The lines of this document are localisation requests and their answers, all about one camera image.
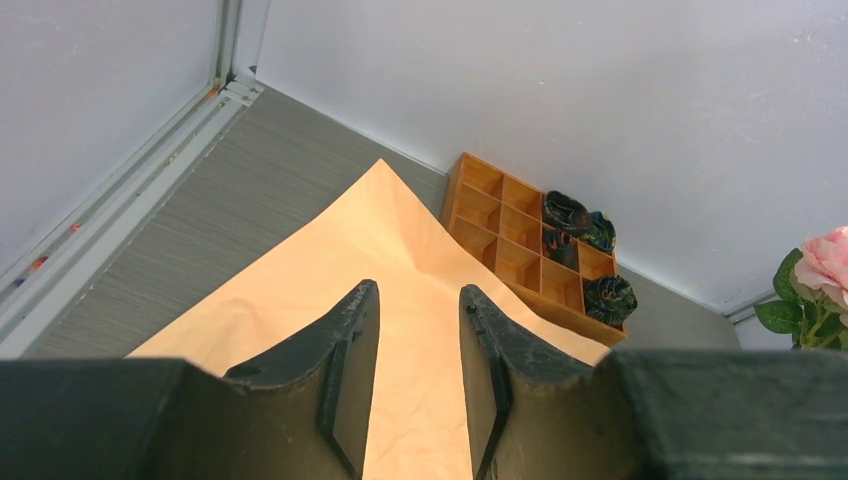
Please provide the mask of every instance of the wooden compartment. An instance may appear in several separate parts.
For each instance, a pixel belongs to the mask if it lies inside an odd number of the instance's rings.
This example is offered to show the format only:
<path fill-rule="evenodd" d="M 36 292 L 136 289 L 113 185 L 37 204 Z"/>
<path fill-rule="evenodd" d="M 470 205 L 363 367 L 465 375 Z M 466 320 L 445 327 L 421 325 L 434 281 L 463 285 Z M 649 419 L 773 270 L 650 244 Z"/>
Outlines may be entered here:
<path fill-rule="evenodd" d="M 583 311 L 583 279 L 553 260 L 542 259 L 542 296 L 578 312 Z"/>
<path fill-rule="evenodd" d="M 542 223 L 526 213 L 507 205 L 501 206 L 499 232 L 502 237 L 515 242 L 533 253 L 542 252 Z"/>
<path fill-rule="evenodd" d="M 616 274 L 615 260 L 589 244 L 577 243 L 577 257 L 580 263 L 580 275 L 589 280 Z"/>
<path fill-rule="evenodd" d="M 501 215 L 500 202 L 464 183 L 459 187 L 456 202 L 457 217 L 498 233 Z"/>
<path fill-rule="evenodd" d="M 495 271 L 497 235 L 462 218 L 457 218 L 451 236 L 480 263 L 489 270 Z"/>
<path fill-rule="evenodd" d="M 503 237 L 498 238 L 495 275 L 504 282 L 538 293 L 541 287 L 540 261 L 539 256 L 530 250 Z"/>
<path fill-rule="evenodd" d="M 541 218 L 542 192 L 512 177 L 504 176 L 503 202 L 533 218 Z"/>
<path fill-rule="evenodd" d="M 442 224 L 540 317 L 605 345 L 624 340 L 626 326 L 587 316 L 583 304 L 583 281 L 615 275 L 615 256 L 572 239 L 573 268 L 546 258 L 541 202 L 539 190 L 466 153 L 451 173 Z"/>

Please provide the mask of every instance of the pink flower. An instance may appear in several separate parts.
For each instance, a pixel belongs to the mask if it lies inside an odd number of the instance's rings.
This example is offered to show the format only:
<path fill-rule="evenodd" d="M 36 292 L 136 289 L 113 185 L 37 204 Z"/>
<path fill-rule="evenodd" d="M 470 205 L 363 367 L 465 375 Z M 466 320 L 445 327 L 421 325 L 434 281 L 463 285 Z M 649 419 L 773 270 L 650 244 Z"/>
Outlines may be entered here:
<path fill-rule="evenodd" d="M 848 326 L 848 227 L 805 241 L 801 251 L 804 256 L 795 264 L 795 279 L 827 295 Z"/>

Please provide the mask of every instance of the wooden box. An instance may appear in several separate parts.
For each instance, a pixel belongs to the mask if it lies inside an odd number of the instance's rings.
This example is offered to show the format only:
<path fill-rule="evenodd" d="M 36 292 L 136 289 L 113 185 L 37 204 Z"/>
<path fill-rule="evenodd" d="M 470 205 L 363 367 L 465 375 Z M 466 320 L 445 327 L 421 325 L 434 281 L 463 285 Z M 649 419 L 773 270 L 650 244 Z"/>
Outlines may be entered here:
<path fill-rule="evenodd" d="M 577 270 L 544 254 L 541 191 L 465 153 L 451 172 L 442 224 L 540 317 L 604 345 L 627 338 L 586 315 L 583 279 L 617 275 L 615 255 L 577 245 Z"/>

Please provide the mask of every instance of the orange paper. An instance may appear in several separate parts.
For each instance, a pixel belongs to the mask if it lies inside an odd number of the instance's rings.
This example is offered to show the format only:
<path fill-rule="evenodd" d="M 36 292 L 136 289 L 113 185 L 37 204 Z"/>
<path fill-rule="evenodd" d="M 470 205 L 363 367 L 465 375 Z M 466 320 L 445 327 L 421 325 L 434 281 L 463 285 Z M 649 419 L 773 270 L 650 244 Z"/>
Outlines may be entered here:
<path fill-rule="evenodd" d="M 359 281 L 380 290 L 368 479 L 471 478 L 459 354 L 459 290 L 478 285 L 569 355 L 607 347 L 542 320 L 444 230 L 382 160 L 321 215 L 168 325 L 132 356 L 226 370 L 326 313 Z"/>

